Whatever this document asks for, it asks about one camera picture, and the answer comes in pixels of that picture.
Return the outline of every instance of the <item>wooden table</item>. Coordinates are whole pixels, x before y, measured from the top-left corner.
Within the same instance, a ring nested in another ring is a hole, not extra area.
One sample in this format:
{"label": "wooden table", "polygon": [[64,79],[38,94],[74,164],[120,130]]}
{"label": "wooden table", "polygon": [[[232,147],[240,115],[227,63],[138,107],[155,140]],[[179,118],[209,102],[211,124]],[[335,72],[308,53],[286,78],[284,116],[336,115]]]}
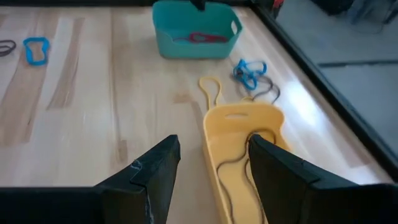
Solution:
{"label": "wooden table", "polygon": [[[267,62],[296,155],[359,184],[390,182],[250,9],[236,12],[244,30],[229,58],[166,60],[150,8],[0,8],[0,39],[18,43],[0,58],[0,185],[95,185],[178,134],[182,160],[169,223],[218,223],[197,83],[217,76],[221,101],[239,101],[245,92],[230,73],[240,58]],[[49,62],[31,67],[21,43],[41,35],[51,42]]]}

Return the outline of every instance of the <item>black rubber band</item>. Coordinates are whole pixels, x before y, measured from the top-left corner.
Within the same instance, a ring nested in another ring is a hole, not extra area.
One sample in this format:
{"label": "black rubber band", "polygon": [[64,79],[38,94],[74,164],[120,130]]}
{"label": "black rubber band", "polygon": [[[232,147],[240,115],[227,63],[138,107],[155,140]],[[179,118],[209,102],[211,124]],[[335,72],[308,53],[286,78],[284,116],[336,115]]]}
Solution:
{"label": "black rubber band", "polygon": [[13,40],[0,40],[0,57],[9,55],[16,47]]}

